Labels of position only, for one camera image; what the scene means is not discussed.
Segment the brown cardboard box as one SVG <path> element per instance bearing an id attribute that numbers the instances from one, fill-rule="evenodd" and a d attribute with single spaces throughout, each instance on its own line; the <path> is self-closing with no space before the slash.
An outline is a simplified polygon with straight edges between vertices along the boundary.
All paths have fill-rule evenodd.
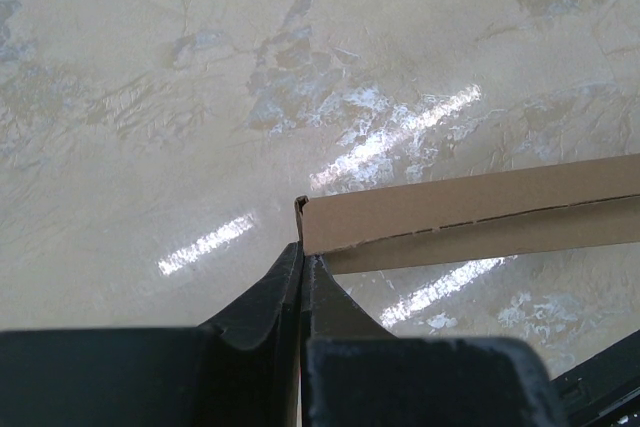
<path id="1" fill-rule="evenodd" d="M 301 196 L 295 208 L 305 254 L 334 274 L 634 243 L 639 157 Z"/>

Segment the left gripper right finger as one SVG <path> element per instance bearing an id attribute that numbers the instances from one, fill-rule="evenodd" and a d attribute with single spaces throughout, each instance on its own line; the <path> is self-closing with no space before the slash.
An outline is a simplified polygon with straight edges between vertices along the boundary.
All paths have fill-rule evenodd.
<path id="1" fill-rule="evenodd" d="M 302 281 L 305 426 L 565 426 L 541 359 L 508 337 L 392 335 L 321 256 Z"/>

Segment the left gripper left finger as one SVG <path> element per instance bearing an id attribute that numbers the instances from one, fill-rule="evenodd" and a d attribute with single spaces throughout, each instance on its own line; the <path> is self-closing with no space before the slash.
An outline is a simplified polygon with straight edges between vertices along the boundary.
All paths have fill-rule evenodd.
<path id="1" fill-rule="evenodd" d="M 5 426 L 293 426 L 304 255 L 189 327 L 1 335 Z"/>

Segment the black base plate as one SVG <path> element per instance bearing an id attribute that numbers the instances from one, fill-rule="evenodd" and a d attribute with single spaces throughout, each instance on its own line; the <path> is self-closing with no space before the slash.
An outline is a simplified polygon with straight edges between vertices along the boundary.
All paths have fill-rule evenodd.
<path id="1" fill-rule="evenodd" d="M 571 426 L 639 424 L 639 334 L 552 380 Z"/>

